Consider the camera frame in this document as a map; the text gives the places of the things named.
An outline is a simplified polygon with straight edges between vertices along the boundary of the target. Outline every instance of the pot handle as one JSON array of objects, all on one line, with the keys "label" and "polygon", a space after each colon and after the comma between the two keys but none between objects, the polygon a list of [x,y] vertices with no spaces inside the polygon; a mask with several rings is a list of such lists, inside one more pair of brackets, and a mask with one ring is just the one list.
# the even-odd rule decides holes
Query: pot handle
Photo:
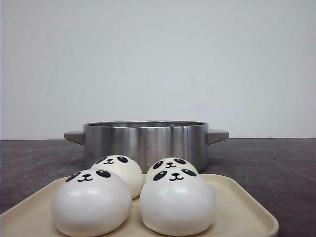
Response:
[{"label": "pot handle", "polygon": [[64,138],[68,141],[75,142],[80,145],[84,144],[84,134],[82,131],[65,132]]},{"label": "pot handle", "polygon": [[229,138],[229,132],[220,129],[210,129],[207,135],[207,143],[210,145],[227,138]]}]

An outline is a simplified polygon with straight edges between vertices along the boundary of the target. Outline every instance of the stainless steel pot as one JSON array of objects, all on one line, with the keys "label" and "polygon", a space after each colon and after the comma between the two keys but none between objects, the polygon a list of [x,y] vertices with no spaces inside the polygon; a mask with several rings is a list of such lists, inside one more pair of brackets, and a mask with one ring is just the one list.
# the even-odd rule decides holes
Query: stainless steel pot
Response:
[{"label": "stainless steel pot", "polygon": [[166,157],[183,158],[202,170],[208,163],[208,145],[227,139],[229,133],[209,130],[205,122],[120,121],[87,123],[83,132],[66,132],[64,137],[84,145],[85,168],[104,156],[125,155],[146,173]]}]

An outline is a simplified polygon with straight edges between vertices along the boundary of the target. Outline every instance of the panda eye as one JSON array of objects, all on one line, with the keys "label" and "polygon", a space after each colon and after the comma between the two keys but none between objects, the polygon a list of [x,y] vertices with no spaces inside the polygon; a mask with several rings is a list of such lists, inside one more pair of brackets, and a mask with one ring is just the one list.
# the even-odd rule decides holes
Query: panda eye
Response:
[{"label": "panda eye", "polygon": [[103,178],[110,178],[111,176],[111,174],[105,170],[97,170],[95,173]]},{"label": "panda eye", "polygon": [[159,168],[159,167],[162,165],[162,163],[163,163],[163,161],[157,162],[157,163],[154,165],[153,169]]},{"label": "panda eye", "polygon": [[74,175],[68,177],[68,179],[66,179],[65,183],[71,181],[72,179],[76,178],[76,177],[77,177],[78,175],[80,175],[80,174],[81,174],[81,172],[78,172],[78,173],[76,173],[76,174],[74,174]]},{"label": "panda eye", "polygon": [[186,161],[182,159],[174,159],[175,162],[178,162],[179,164],[185,164]]},{"label": "panda eye", "polygon": [[125,157],[118,157],[118,160],[122,163],[127,163],[128,160]]},{"label": "panda eye", "polygon": [[157,181],[159,179],[162,179],[165,175],[167,174],[167,171],[162,171],[162,172],[159,172],[158,174],[156,174],[153,178],[154,181]]},{"label": "panda eye", "polygon": [[181,171],[183,173],[186,173],[187,175],[190,175],[190,176],[196,176],[197,174],[195,174],[193,171],[190,171],[188,169],[181,169]]},{"label": "panda eye", "polygon": [[103,157],[102,159],[99,159],[95,164],[98,164],[98,163],[104,161],[106,158],[107,158],[107,157]]}]

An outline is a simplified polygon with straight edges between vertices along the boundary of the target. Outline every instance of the tray rim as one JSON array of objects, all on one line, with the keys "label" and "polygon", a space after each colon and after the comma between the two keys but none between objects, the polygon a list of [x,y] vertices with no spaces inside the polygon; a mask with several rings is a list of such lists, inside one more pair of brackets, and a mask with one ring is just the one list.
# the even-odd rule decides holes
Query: tray rim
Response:
[{"label": "tray rim", "polygon": [[[261,209],[261,211],[263,211],[266,215],[268,215],[273,222],[273,228],[270,231],[268,231],[264,235],[260,235],[257,237],[276,237],[277,236],[278,231],[279,231],[279,223],[278,223],[277,219],[263,205],[261,205],[261,203],[259,203],[252,195],[250,195],[236,180],[234,180],[230,177],[224,176],[224,175],[219,175],[219,174],[199,174],[199,175],[205,176],[205,177],[211,176],[213,178],[218,178],[218,179],[227,179],[229,182],[234,183],[234,185],[236,185],[238,187],[238,189],[240,191],[242,191],[244,195],[247,196],[248,199],[252,200]],[[25,202],[30,200],[32,197],[36,196],[38,193],[47,189],[48,186],[50,186],[54,183],[60,182],[61,180],[65,180],[67,177],[56,179],[56,180],[52,181],[51,183],[45,185],[43,188],[39,189],[38,191],[36,191],[32,195],[28,196],[26,199],[22,200],[21,202],[19,202],[15,206],[11,207],[10,209],[8,209],[4,213],[2,213],[0,215],[0,219],[2,219],[4,216],[10,214],[12,211],[17,209],[19,206],[23,205]]]}]

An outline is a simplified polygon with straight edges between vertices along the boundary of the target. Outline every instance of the gray countertop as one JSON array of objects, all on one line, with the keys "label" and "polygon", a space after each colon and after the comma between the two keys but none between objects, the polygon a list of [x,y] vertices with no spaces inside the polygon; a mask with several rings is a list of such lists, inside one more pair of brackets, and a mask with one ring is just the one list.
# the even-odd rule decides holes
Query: gray countertop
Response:
[{"label": "gray countertop", "polygon": [[[53,180],[82,170],[64,140],[1,141],[1,213]],[[203,173],[235,179],[279,221],[279,237],[316,236],[316,139],[228,139],[210,146]]]}]

